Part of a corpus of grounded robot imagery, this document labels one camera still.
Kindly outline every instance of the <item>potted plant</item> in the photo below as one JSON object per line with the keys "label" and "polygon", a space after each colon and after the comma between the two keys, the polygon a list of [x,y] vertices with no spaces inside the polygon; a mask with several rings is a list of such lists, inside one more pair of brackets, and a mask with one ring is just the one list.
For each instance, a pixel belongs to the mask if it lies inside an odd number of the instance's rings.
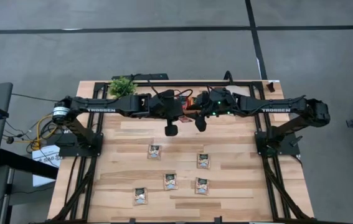
{"label": "potted plant", "polygon": [[131,80],[120,77],[119,79],[113,80],[110,84],[110,94],[117,98],[122,96],[133,95],[137,84],[133,84]]}

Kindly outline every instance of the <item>wooden tabletop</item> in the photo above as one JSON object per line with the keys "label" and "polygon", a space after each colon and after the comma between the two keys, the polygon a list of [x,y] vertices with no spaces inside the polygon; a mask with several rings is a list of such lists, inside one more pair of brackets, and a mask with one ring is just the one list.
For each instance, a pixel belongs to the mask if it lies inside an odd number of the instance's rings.
{"label": "wooden tabletop", "polygon": [[[91,98],[94,83],[80,82],[77,96]],[[266,99],[283,98],[280,83],[276,82],[274,87],[273,93],[265,88]],[[170,88],[191,88],[194,96],[206,90],[206,87],[156,87],[158,92]],[[137,91],[154,94],[150,87],[138,87]],[[262,127],[265,127],[263,117],[260,117]],[[87,114],[78,117],[83,124],[87,123],[87,118]],[[275,126],[289,119],[287,114],[271,114],[270,118]],[[96,165],[88,221],[127,222],[129,218],[136,218],[141,222],[209,222],[219,216],[223,216],[225,222],[272,220],[261,157],[253,137],[256,130],[253,117],[222,115],[206,121],[207,130],[203,133],[197,130],[194,122],[177,121],[174,124],[178,126],[179,134],[167,137],[163,120],[105,114],[105,140]],[[162,146],[160,161],[147,159],[150,144]],[[196,168],[197,153],[210,154],[209,170]],[[72,157],[61,162],[48,218],[54,217],[64,205],[72,162]],[[70,195],[75,188],[78,164],[79,159]],[[301,165],[291,156],[280,156],[280,164],[287,192],[304,213],[313,216]],[[163,190],[163,175],[168,173],[177,174],[178,190]],[[208,196],[195,194],[196,177],[210,180]],[[135,187],[148,189],[147,205],[133,206],[132,189]],[[282,216],[276,189],[275,194],[279,216]],[[84,198],[82,194],[77,218],[82,216]]]}

